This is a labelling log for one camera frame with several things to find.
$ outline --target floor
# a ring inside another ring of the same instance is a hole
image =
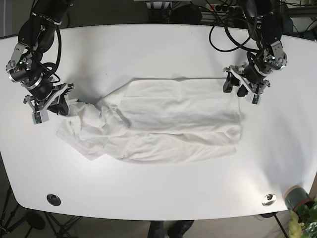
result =
[[[28,19],[32,0],[12,0],[12,33],[18,33],[22,24]],[[104,24],[127,24],[127,23],[146,23],[148,14],[143,2],[133,0],[76,0],[69,12],[69,19],[65,19],[62,27],[104,25]],[[311,23],[311,19],[297,20],[299,31],[305,30]],[[0,158],[0,208],[4,203],[6,190],[9,182],[6,177],[5,169]],[[14,197],[11,198],[8,211],[16,205]],[[27,210],[18,210],[15,221],[23,216]],[[70,217],[57,214],[60,222],[67,221]],[[278,213],[284,228],[287,229],[289,213],[286,211]],[[165,223],[168,229],[173,224],[172,221]],[[72,235],[80,238],[146,238],[150,222],[148,221],[124,221],[110,219],[84,218],[80,225],[70,231]],[[28,225],[22,224],[14,232],[8,234],[8,238],[24,237],[28,230]],[[53,232],[48,224],[42,231],[33,230],[29,238],[46,237],[53,238]],[[227,219],[199,220],[195,221],[192,228],[186,233],[185,238],[282,238],[281,232],[274,218],[263,219],[260,216],[248,216]]]

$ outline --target white table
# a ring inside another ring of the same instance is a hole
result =
[[[94,103],[133,78],[225,77],[222,68],[242,64],[246,52],[216,52],[208,26],[113,25],[62,30],[62,82],[72,96]],[[243,42],[245,30],[233,29]],[[222,28],[214,43],[234,47]],[[176,165],[143,165],[103,156],[84,158],[57,138],[61,118],[33,125],[22,103],[28,92],[12,83],[5,65],[17,38],[0,41],[0,150],[17,201],[26,208],[87,217],[190,220],[285,210],[284,192],[309,191],[317,171],[315,42],[282,38],[288,66],[268,78],[262,103],[240,99],[242,136],[235,156]],[[43,62],[55,61],[57,40]],[[61,205],[47,202],[55,194]],[[270,193],[277,201],[262,206]]]

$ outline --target black shoe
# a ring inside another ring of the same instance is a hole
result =
[[[194,221],[177,221],[168,231],[169,238],[183,238],[183,235],[190,229]]]

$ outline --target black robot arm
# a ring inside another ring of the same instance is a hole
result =
[[[282,30],[273,14],[270,0],[238,0],[238,4],[248,21],[249,35],[256,41],[259,50],[241,47],[247,50],[248,63],[224,69],[228,76],[223,91],[230,93],[233,86],[238,86],[239,97],[248,95],[251,103],[258,104],[260,95],[270,86],[265,78],[275,70],[282,70],[287,64],[287,56],[280,41]],[[225,31],[232,38],[227,27]]]
[[[38,0],[31,10],[30,18],[19,31],[18,44],[6,66],[9,78],[13,82],[20,82],[32,94],[25,97],[24,103],[33,109],[35,124],[48,120],[47,110],[68,114],[64,95],[73,86],[54,84],[60,81],[55,74],[61,57],[59,25],[71,5],[71,0]],[[43,53],[54,42],[55,31],[58,38],[56,62],[41,63]]]

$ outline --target wire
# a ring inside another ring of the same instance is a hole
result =
[[[241,19],[241,18],[227,18],[227,19],[225,19],[225,21],[227,21],[227,20],[229,20],[229,19],[236,19],[236,20],[241,20],[241,21],[244,21],[244,22],[249,23],[247,20],[244,20],[244,19]],[[212,46],[215,50],[217,50],[217,51],[219,51],[219,52],[224,52],[224,53],[232,52],[232,51],[235,51],[235,50],[237,50],[237,49],[242,48],[242,47],[251,39],[251,35],[253,35],[253,34],[256,32],[256,29],[257,29],[257,15],[255,16],[254,28],[253,28],[253,30],[252,30],[250,36],[249,36],[242,44],[238,45],[238,46],[235,47],[235,48],[229,49],[229,50],[221,50],[221,49],[217,48],[217,47],[212,43],[212,41],[211,41],[211,34],[212,34],[212,31],[214,30],[214,28],[215,28],[215,26],[213,26],[213,27],[211,28],[210,33],[209,33],[209,43],[211,44],[211,46]]]
[[[224,30],[225,30],[225,32],[226,32],[227,37],[229,38],[229,40],[231,40],[231,42],[234,43],[236,46],[240,46],[240,43],[238,43],[238,42],[230,35],[228,26],[225,26],[225,27],[224,27]],[[254,52],[254,53],[260,52],[259,50],[251,49],[251,48],[248,48],[248,47],[245,47],[245,46],[242,46],[241,49],[243,49],[243,50],[245,50],[245,51]]]
[[[205,0],[205,1],[209,4],[210,8],[213,9],[213,6],[208,2],[208,0]],[[213,13],[214,13],[214,15],[215,15],[215,17],[216,17],[216,23],[218,22],[217,17],[218,17],[218,19],[220,20],[220,22],[224,23],[224,22],[223,22],[223,19],[220,18],[220,16],[217,14],[217,12],[216,12],[215,10],[213,11]]]
[[[299,31],[297,30],[296,26],[294,24],[293,24],[293,26],[294,26],[295,30],[297,31],[297,33],[299,33]]]
[[[315,23],[316,21],[317,21],[317,19],[316,19],[315,21],[313,21],[311,24],[309,24],[309,26],[306,28],[306,30],[305,30],[304,32],[307,32],[308,29],[310,28],[310,26],[311,26],[313,23]]]
[[[309,4],[299,4],[299,3],[289,3],[289,2],[285,2],[285,1],[279,1],[280,3],[282,3],[280,6],[283,5],[291,5],[291,6],[311,6]]]
[[[286,231],[284,230],[282,224],[280,223],[279,219],[277,218],[276,214],[274,214],[274,218],[276,219],[276,221],[277,221],[279,227],[281,228],[283,234],[285,235],[285,238],[288,238],[288,235],[287,235]]]
[[[30,21],[31,21],[31,26],[30,26],[30,53],[31,56],[33,56],[33,16],[32,16],[32,12],[33,12],[33,8],[34,8],[34,4],[35,4],[35,0],[33,0],[32,2],[32,6],[31,6],[31,10],[30,10]],[[32,57],[32,60],[34,60],[37,64],[39,64],[43,69],[45,69],[47,72],[50,73],[49,77],[51,75],[54,75],[57,78],[57,81],[53,81],[53,82],[49,82],[50,83],[59,83],[60,82],[60,77],[55,73],[59,63],[60,63],[60,57],[61,57],[61,35],[60,35],[60,30],[59,30],[59,26],[56,26],[56,32],[57,32],[57,38],[58,38],[58,52],[57,52],[57,59],[56,59],[56,68],[53,70],[49,70],[44,64],[42,64],[41,62],[39,62],[37,60],[36,57]]]
[[[68,18],[68,23],[67,23],[66,28],[69,28],[69,25],[70,25],[70,15],[69,15],[69,12],[67,13],[67,18]]]

